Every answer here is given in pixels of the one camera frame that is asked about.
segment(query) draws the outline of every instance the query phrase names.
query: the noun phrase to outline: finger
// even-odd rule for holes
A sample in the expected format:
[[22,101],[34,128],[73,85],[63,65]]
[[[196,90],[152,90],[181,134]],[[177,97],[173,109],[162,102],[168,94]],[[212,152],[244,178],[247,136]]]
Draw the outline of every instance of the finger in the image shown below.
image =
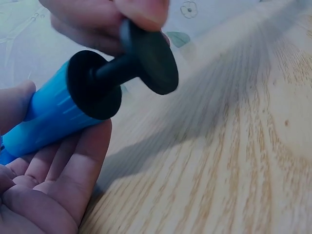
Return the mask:
[[14,177],[15,175],[10,169],[0,165],[0,196],[15,185],[12,180]]
[[40,0],[40,3],[62,22],[75,28],[118,27],[123,18],[115,4],[108,0]]
[[61,204],[77,225],[83,217],[107,153],[112,124],[106,121],[87,129],[64,171],[48,195]]
[[45,179],[46,181],[48,180],[54,181],[59,177],[59,175],[64,170],[66,164],[68,163],[70,157],[73,155],[80,136],[81,133],[75,134],[73,136],[68,137],[62,142],[53,159],[50,170]]
[[14,183],[31,189],[42,183],[48,174],[58,147],[59,144],[56,143],[38,151],[29,163],[25,173],[13,179]]
[[114,37],[76,29],[54,16],[51,16],[51,24],[59,33],[80,45],[99,50],[111,56],[122,54],[120,42]]
[[16,176],[24,175],[34,155],[35,154],[19,157],[5,166],[9,168]]
[[0,132],[6,134],[23,121],[30,98],[36,87],[32,81],[8,89],[0,90]]
[[115,0],[118,10],[137,26],[159,31],[168,17],[169,0]]
[[36,185],[33,190],[37,190],[43,192],[44,194],[48,194],[50,187],[54,184],[54,181],[46,180],[45,182]]
[[44,193],[16,185],[3,194],[2,201],[14,213],[36,223],[43,233],[78,232],[72,217]]
[[34,186],[45,180],[59,146],[60,143],[49,145],[38,151],[31,160],[25,176],[34,183]]

